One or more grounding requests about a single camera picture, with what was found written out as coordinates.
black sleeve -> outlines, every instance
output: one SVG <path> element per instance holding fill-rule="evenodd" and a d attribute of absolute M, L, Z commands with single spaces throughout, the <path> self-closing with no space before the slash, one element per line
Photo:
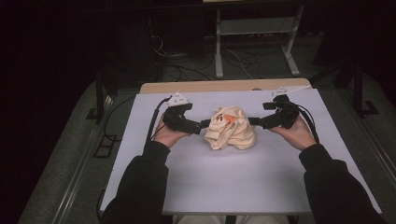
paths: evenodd
<path fill-rule="evenodd" d="M 306 193 L 317 224 L 386 223 L 344 161 L 333 160 L 320 144 L 304 150 L 300 160 L 306 170 Z"/>
<path fill-rule="evenodd" d="M 169 152 L 161 143 L 146 143 L 143 155 L 136 156 L 126 168 L 101 223 L 161 223 Z"/>

towel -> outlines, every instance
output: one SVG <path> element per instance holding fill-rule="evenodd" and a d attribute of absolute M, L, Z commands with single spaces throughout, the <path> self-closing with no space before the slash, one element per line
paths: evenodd
<path fill-rule="evenodd" d="M 206 129 L 205 140 L 213 149 L 225 148 L 228 145 L 239 149 L 254 146 L 256 135 L 254 127 L 248 122 L 245 112 L 236 105 L 219 107 Z"/>

gray floor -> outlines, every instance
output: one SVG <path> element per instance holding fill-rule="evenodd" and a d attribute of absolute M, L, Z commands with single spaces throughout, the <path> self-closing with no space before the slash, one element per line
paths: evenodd
<path fill-rule="evenodd" d="M 325 69 L 312 64 L 321 38 L 320 35 L 297 37 L 292 54 L 301 77 L 309 78 Z M 286 36 L 242 36 L 226 41 L 229 45 L 224 47 L 223 56 L 231 63 L 223 60 L 224 79 L 292 77 L 279 51 L 287 41 Z M 227 49 L 242 60 L 246 71 Z M 199 59 L 174 57 L 171 62 L 190 70 L 181 69 L 180 73 L 174 66 L 166 66 L 163 81 L 206 80 L 213 79 L 209 76 L 215 74 L 213 50 Z M 201 74 L 191 69 L 199 69 Z M 383 149 L 390 161 L 396 161 L 396 109 L 379 85 L 365 76 L 364 100 L 372 101 L 380 114 L 359 118 L 351 108 L 352 86 L 337 90 L 332 84 L 335 75 L 323 78 L 314 87 L 319 89 L 346 146 L 377 199 L 383 217 L 389 223 L 396 223 L 396 189 L 377 153 L 379 148 Z M 133 106 L 131 96 L 134 90 L 121 91 L 117 97 L 108 99 L 105 119 L 99 124 L 86 119 L 90 109 L 95 108 L 94 91 L 92 84 L 77 102 L 20 223 L 98 223 L 96 204 L 109 179 L 120 143 L 116 143 L 109 158 L 93 158 L 92 153 L 102 138 L 107 118 L 108 134 L 116 134 L 118 139 L 127 137 L 122 135 Z M 299 223 L 314 221 L 307 216 L 301 217 Z"/>

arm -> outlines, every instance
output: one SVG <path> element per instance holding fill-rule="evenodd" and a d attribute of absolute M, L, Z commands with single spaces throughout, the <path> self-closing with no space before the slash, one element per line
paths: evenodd
<path fill-rule="evenodd" d="M 165 162 L 169 148 L 186 135 L 169 130 L 160 121 L 153 141 L 126 168 L 101 223 L 161 223 L 168 177 Z"/>
<path fill-rule="evenodd" d="M 333 160 L 326 149 L 315 142 L 303 119 L 297 118 L 290 129 L 276 127 L 271 131 L 302 151 L 299 158 L 306 170 L 306 193 L 317 224 L 386 223 L 346 163 Z"/>

white tabletop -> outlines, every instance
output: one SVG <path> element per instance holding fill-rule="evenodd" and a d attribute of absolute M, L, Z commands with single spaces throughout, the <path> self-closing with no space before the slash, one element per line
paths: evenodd
<path fill-rule="evenodd" d="M 266 117 L 274 111 L 263 110 L 262 103 L 272 102 L 272 91 L 183 92 L 193 103 L 185 113 L 187 119 L 210 119 L 219 106 L 240 106 L 248 117 Z M 118 184 L 134 156 L 141 155 L 153 111 L 169 93 L 138 94 L 126 126 L 101 210 L 115 197 Z M 367 190 L 380 212 L 372 193 L 352 160 L 332 118 L 317 90 L 289 94 L 292 102 L 306 107 L 317 125 L 320 143 L 330 155 L 347 163 L 352 173 Z M 170 172 L 163 211 L 165 214 L 223 215 L 291 215 L 309 213 L 305 193 L 304 167 L 299 151 L 275 133 L 255 129 L 254 147 L 239 150 L 228 146 L 213 150 L 200 135 L 177 142 L 168 156 Z"/>

